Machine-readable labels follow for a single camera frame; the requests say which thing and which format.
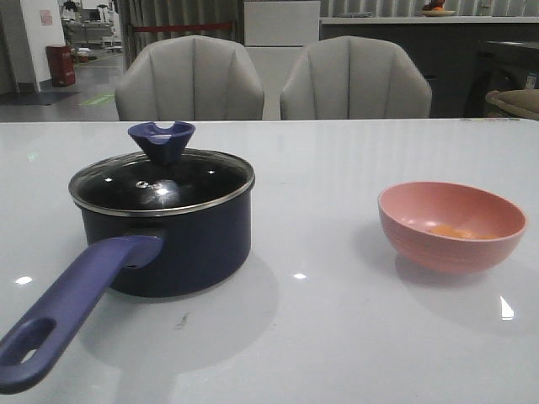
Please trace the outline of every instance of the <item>white table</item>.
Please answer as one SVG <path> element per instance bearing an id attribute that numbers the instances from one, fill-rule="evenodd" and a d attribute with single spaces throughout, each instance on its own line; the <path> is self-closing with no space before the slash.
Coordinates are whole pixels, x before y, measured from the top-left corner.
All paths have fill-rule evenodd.
<path id="1" fill-rule="evenodd" d="M 130 125 L 0 124 L 2 335 L 84 249 L 67 183 L 136 151 Z M 51 373 L 2 404 L 539 402 L 539 123 L 196 126 L 191 147 L 254 166 L 247 262 L 178 299 L 106 292 Z M 418 268 L 389 245 L 376 206 L 409 180 L 502 195 L 527 232 L 485 273 Z"/>

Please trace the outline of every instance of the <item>saucepan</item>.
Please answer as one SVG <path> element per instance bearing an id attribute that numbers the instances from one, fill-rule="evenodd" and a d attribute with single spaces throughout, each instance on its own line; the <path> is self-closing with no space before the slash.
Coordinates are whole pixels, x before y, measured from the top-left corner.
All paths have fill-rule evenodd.
<path id="1" fill-rule="evenodd" d="M 0 393 L 39 383 L 110 286 L 169 297 L 233 274 L 250 250 L 252 166 L 218 151 L 185 148 L 195 131 L 153 122 L 128 132 L 144 152 L 76 173 L 88 248 L 0 341 Z"/>

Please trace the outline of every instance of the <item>bowl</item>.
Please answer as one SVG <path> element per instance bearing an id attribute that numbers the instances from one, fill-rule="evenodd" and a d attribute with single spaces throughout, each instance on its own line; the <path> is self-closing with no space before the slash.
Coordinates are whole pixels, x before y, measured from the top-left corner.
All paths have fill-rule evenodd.
<path id="1" fill-rule="evenodd" d="M 498 195 L 459 183 L 399 183 L 378 198 L 393 247 L 443 273 L 484 271 L 504 261 L 526 228 L 526 215 Z"/>

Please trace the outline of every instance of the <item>gray chair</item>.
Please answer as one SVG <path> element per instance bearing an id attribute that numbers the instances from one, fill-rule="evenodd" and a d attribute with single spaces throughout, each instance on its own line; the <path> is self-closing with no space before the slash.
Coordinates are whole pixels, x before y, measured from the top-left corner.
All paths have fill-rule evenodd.
<path id="1" fill-rule="evenodd" d="M 428 118 L 432 92 L 396 44 L 354 36 L 304 47 L 280 95 L 283 120 Z"/>
<path id="2" fill-rule="evenodd" d="M 146 46 L 115 102 L 120 120 L 261 120 L 264 92 L 242 45 L 191 35 Z"/>

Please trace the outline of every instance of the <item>pot handle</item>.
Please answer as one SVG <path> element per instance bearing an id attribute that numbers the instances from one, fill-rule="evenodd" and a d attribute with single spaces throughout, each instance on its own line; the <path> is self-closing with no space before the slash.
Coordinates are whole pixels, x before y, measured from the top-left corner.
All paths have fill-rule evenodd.
<path id="1" fill-rule="evenodd" d="M 158 237 L 126 236 L 87 247 L 0 341 L 0 393 L 39 383 L 118 272 L 150 263 L 162 245 Z"/>

